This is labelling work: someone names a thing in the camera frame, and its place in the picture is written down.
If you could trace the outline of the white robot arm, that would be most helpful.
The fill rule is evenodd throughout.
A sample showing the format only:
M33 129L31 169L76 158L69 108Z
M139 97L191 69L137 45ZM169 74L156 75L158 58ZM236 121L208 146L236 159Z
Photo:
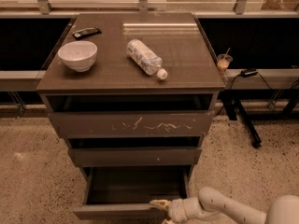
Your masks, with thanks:
M164 210L169 220L163 224L186 224L190 220L212 221L221 214L236 224L299 224L299 197L283 195L275 199L267 212L239 203L216 189L203 187L196 197L152 200L150 206Z

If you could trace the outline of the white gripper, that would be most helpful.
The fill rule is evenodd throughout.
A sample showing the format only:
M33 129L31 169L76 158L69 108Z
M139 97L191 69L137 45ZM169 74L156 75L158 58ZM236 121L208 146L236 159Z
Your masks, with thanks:
M171 220L165 219L162 224L185 224L192 219L201 219L204 211L196 197L168 200L152 200L149 204L159 210L167 211Z

